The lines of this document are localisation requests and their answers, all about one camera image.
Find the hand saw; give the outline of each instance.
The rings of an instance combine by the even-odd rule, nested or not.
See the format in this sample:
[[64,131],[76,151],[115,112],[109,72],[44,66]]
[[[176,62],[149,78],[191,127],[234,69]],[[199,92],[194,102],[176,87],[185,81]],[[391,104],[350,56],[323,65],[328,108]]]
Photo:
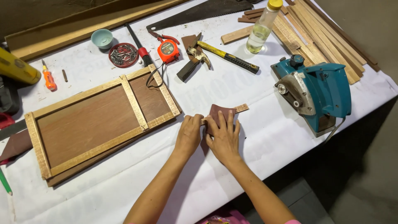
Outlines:
[[204,20],[211,17],[246,11],[252,8],[253,5],[247,1],[238,2],[237,0],[208,0],[174,16],[170,16],[169,18],[151,24],[147,26],[146,29],[148,32],[151,32],[198,20]]

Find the electric planer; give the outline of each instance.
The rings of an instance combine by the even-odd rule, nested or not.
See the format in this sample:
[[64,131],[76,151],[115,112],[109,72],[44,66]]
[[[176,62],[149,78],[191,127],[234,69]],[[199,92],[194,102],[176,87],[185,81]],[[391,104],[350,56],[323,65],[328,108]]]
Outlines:
[[[279,93],[301,114],[316,137],[337,128],[351,114],[351,92],[345,65],[320,63],[305,67],[301,55],[282,58],[271,65],[279,81],[275,84]],[[343,118],[335,127],[336,118]]]

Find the orange screwdriver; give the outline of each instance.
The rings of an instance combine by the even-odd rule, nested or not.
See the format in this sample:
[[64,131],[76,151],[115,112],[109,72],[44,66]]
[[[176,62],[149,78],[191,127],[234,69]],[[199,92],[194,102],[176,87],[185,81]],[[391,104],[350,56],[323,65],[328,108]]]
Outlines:
[[51,72],[47,69],[46,63],[44,63],[43,60],[41,60],[41,62],[43,63],[43,75],[44,75],[44,79],[46,80],[47,89],[49,89],[51,91],[57,90],[57,85],[54,82]]

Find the green pencil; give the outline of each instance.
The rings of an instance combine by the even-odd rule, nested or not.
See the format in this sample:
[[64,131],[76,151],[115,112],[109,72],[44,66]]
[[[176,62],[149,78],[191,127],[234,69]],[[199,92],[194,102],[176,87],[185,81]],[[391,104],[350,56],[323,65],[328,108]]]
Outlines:
[[7,193],[8,193],[9,195],[12,195],[11,188],[10,188],[10,186],[8,185],[8,182],[7,182],[7,180],[6,180],[6,177],[4,176],[3,171],[2,171],[1,169],[0,169],[0,181],[1,181],[1,183],[3,184],[4,188],[6,189]]

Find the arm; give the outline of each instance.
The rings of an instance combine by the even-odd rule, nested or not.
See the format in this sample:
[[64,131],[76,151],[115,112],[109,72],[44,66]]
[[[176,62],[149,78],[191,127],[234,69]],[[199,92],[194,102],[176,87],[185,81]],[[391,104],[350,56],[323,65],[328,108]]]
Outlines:
[[223,163],[236,178],[252,201],[264,223],[284,224],[296,219],[285,204],[250,170],[239,155],[240,124],[236,121],[233,130],[233,115],[230,110],[228,122],[219,111],[220,128],[211,116],[207,122],[214,133],[214,140],[206,135],[206,142],[216,158]]
[[123,224],[156,223],[189,158],[200,143],[202,115],[185,116],[173,152],[155,178],[134,203]]

